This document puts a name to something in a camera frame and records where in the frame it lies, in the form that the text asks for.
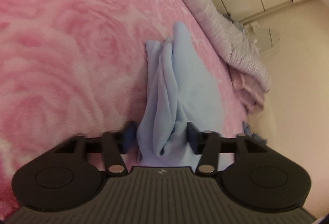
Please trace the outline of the pink folded sheet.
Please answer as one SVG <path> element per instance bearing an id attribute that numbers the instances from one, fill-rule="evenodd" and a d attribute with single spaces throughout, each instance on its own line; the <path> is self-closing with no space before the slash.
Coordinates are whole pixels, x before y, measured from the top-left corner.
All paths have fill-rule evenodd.
<path id="1" fill-rule="evenodd" d="M 231 83 L 236 97 L 248 113 L 260 112 L 265 104 L 265 91 L 252 76 L 229 68 Z"/>

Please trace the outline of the light blue garment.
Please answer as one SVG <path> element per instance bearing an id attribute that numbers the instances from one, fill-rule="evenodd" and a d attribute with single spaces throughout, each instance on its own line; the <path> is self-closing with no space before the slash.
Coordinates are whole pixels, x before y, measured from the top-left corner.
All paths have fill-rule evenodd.
<path id="1" fill-rule="evenodd" d="M 173 36 L 146 42 L 147 103 L 137 130 L 138 163 L 195 169 L 200 156 L 187 141 L 187 124 L 221 132 L 225 113 L 218 83 L 197 55 L 189 30 L 173 25 Z"/>

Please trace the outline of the blue clothes pile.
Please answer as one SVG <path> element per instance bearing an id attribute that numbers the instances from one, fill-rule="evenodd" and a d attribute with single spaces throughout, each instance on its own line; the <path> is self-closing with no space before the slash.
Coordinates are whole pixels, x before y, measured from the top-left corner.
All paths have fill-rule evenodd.
<path id="1" fill-rule="evenodd" d="M 268 144 L 268 140 L 260 136 L 258 133 L 255 133 L 251 130 L 248 122 L 242 122 L 243 134 L 249 137 L 252 142 L 257 143 L 259 145 L 266 146 Z"/>

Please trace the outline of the pink rose blanket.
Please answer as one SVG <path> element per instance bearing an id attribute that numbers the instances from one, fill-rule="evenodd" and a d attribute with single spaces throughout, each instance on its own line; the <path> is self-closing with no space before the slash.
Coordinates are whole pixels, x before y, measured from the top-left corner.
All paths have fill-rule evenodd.
<path id="1" fill-rule="evenodd" d="M 18 209 L 21 166 L 76 133 L 96 137 L 140 122 L 146 105 L 146 40 L 176 22 L 216 78 L 221 132 L 242 130 L 244 107 L 182 0 L 1 0 L 1 219 Z"/>

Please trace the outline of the grey striped duvet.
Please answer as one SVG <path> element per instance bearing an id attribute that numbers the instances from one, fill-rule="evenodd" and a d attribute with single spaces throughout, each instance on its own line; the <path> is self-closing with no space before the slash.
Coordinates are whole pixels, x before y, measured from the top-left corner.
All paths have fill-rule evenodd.
<path id="1" fill-rule="evenodd" d="M 234 23 L 220 14 L 212 0 L 182 0 L 198 22 L 218 55 L 230 66 L 249 74 L 270 90 L 271 80 L 258 49 Z"/>

